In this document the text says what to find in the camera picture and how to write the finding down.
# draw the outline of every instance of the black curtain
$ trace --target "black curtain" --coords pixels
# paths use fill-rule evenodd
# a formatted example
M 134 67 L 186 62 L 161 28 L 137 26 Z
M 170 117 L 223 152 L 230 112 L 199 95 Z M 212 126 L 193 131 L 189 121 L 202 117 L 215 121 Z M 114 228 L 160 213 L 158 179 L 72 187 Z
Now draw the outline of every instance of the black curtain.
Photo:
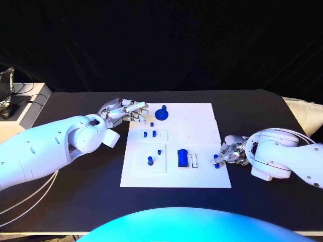
M 323 104 L 323 1 L 0 1 L 10 66 L 65 92 L 262 88 Z

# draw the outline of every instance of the robotic hand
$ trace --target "robotic hand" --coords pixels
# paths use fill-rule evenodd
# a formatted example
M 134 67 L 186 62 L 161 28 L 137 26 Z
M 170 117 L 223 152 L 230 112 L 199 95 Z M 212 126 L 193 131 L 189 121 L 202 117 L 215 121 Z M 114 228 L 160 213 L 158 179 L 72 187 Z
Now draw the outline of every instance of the robotic hand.
M 297 146 L 298 137 L 313 144 Z M 266 181 L 290 178 L 292 171 L 310 185 L 323 188 L 323 144 L 295 131 L 266 129 L 251 137 L 226 136 L 210 164 L 222 162 L 251 163 L 251 174 Z
M 0 144 L 0 191 L 59 170 L 101 143 L 114 147 L 119 135 L 109 129 L 122 120 L 145 124 L 145 102 L 115 98 L 96 114 L 75 116 L 24 130 Z

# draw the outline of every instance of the black table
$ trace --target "black table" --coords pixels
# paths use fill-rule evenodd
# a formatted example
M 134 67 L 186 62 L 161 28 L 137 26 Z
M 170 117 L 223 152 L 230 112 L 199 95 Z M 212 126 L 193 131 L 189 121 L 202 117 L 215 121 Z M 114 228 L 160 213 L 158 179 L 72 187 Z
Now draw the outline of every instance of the black table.
M 249 136 L 274 127 L 303 132 L 284 100 L 264 90 L 53 93 L 34 126 L 96 113 L 101 105 L 115 97 L 160 103 L 210 102 L 222 139 L 226 135 Z M 101 145 L 93 153 L 60 169 L 42 202 L 16 222 L 0 228 L 0 232 L 75 234 L 91 231 L 127 214 L 161 207 L 216 209 L 294 231 L 323 231 L 323 190 L 305 184 L 294 174 L 290 179 L 266 182 L 251 175 L 251 165 L 226 165 L 230 189 L 121 188 L 128 122 L 114 130 L 121 135 L 115 147 Z M 1 191 L 0 210 L 21 200 L 47 178 Z M 14 218 L 40 196 L 0 216 L 0 224 Z

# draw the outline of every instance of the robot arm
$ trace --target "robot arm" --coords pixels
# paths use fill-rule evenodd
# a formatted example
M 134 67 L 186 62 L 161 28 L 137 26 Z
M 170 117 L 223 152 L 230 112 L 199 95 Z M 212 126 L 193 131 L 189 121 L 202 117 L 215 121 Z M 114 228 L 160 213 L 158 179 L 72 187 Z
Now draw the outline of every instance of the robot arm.
M 249 138 L 226 136 L 220 157 L 210 164 L 251 163 L 251 174 L 266 181 L 290 178 L 292 171 L 310 185 L 323 188 L 323 144 L 297 146 L 295 135 L 284 129 L 268 129 Z
M 119 135 L 109 129 L 122 120 L 145 124 L 144 102 L 114 99 L 96 114 L 75 116 L 24 130 L 0 144 L 0 191 L 59 170 L 101 143 L 114 147 Z

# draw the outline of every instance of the black computer mouse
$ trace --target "black computer mouse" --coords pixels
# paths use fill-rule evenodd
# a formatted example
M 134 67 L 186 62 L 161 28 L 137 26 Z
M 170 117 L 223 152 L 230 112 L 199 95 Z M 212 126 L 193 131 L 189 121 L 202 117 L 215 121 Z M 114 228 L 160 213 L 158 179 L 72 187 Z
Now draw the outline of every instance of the black computer mouse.
M 10 104 L 8 107 L 0 112 L 1 118 L 8 119 L 14 115 L 17 108 L 18 105 Z

